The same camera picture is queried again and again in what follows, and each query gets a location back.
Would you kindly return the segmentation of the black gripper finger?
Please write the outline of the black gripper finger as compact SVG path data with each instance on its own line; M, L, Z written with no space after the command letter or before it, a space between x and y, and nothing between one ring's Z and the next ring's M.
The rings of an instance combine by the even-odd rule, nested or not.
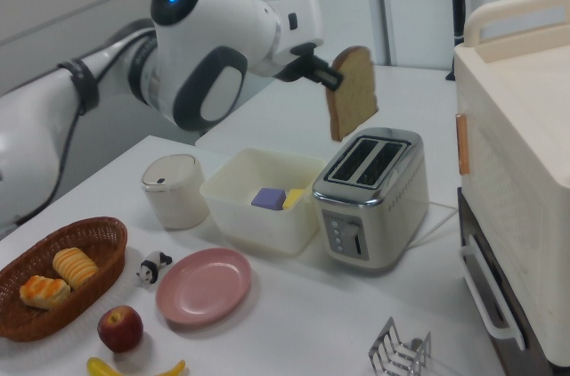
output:
M344 80L342 73L333 69L325 60L317 56L312 58L311 74L313 82L321 83L333 92L339 89Z

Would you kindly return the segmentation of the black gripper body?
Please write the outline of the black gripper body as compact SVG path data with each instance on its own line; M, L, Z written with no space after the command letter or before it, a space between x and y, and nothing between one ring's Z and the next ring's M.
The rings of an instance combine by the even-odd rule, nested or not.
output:
M316 71L319 68L319 62L314 55L316 44L305 43L293 47L290 52L297 58L287 64L274 77L283 82L294 82L300 78L307 78L315 83L320 81Z

